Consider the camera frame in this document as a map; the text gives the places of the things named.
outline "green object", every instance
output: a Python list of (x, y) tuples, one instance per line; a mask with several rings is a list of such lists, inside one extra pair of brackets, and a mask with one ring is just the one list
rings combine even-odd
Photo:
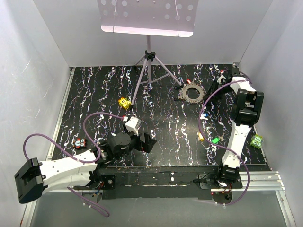
[(219, 141), (220, 141), (220, 139), (219, 139), (218, 137), (216, 137), (216, 138), (214, 138), (214, 139), (212, 140), (212, 143), (217, 144)]
[(250, 145), (254, 148), (261, 149), (261, 144), (263, 141), (263, 137), (256, 134), (251, 138)]

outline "tripod clamp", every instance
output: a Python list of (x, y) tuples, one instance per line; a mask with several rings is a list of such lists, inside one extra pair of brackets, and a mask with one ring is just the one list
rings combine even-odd
[(151, 51), (150, 53), (148, 53), (147, 51), (145, 51), (145, 57), (144, 57), (145, 59), (153, 61), (155, 57), (156, 57), (155, 52)]

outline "black marble tabletop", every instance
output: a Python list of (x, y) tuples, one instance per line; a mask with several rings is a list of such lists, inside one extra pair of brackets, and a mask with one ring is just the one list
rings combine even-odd
[[(209, 89), (219, 70), (229, 69), (231, 65), (168, 65), (177, 78), (189, 78)], [(160, 66), (153, 66), (153, 79), (165, 73)], [(178, 91), (173, 87), (174, 80), (166, 77), (152, 84), (140, 85), (133, 110), (120, 107), (118, 100), (132, 97), (138, 73), (131, 66), (113, 67), (77, 67), (75, 69), (66, 108), (60, 126), (57, 142), (73, 154), (85, 150), (75, 150), (72, 140), (84, 138), (82, 124), (85, 117), (93, 112), (108, 112), (119, 116), (136, 116), (142, 120), (142, 131), (147, 131), (157, 139), (150, 154), (132, 151), (127, 157), (116, 161), (117, 166), (200, 166), (220, 163), (225, 150), (210, 146), (206, 141), (198, 140), (198, 113), (201, 105), (183, 101), (174, 101)], [(227, 146), (232, 122), (230, 119), (234, 93), (226, 94), (223, 99), (212, 102), (204, 111), (208, 114), (202, 119), (205, 133), (209, 139), (220, 137), (219, 144)], [(107, 116), (92, 117), (87, 130), (95, 141), (110, 138), (123, 131), (122, 122)], [(252, 129), (242, 151), (246, 164), (266, 163), (261, 150), (249, 145), (255, 134)], [(55, 149), (53, 160), (65, 157)]]

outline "white wall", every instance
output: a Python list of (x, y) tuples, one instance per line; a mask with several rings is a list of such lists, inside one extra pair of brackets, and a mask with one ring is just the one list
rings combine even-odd
[(303, 226), (303, 2), (277, 0), (240, 63), (265, 99), (257, 130), (269, 165), (281, 174), (297, 226)]
[[(69, 67), (32, 0), (0, 0), (0, 226), (19, 226), (14, 174), (33, 132), (52, 136)], [(49, 142), (32, 140), (28, 155), (45, 160)]]
[[(97, 0), (34, 0), (70, 66), (134, 64), (143, 35), (105, 33)], [(200, 0), (191, 38), (152, 37), (165, 64), (239, 62), (272, 0)]]

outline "gray floor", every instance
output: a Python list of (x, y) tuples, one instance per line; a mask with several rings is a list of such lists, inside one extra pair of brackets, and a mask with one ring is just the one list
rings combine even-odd
[[(234, 192), (238, 197), (241, 192)], [(31, 227), (282, 227), (286, 226), (275, 192), (247, 192), (227, 208), (190, 198), (101, 200), (105, 218), (70, 192), (49, 192), (36, 205)]]

